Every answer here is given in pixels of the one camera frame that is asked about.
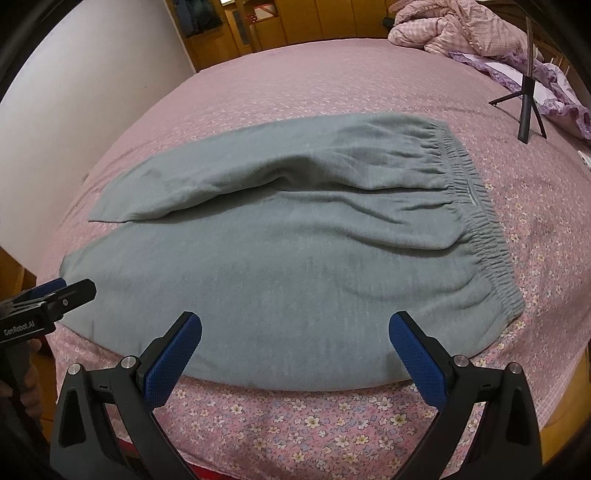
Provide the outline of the left hand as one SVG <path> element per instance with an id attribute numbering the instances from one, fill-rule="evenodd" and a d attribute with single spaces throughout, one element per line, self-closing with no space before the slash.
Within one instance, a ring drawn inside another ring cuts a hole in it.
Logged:
<path id="1" fill-rule="evenodd" d="M 29 340 L 31 355 L 36 354 L 42 343 L 38 339 Z M 26 374 L 23 377 L 24 387 L 21 389 L 20 402 L 25 407 L 26 413 L 36 422 L 40 421 L 43 413 L 42 389 L 39 384 L 39 373 L 35 365 L 29 365 Z M 5 382 L 1 381 L 1 398 L 8 399 L 13 394 L 13 389 Z"/>

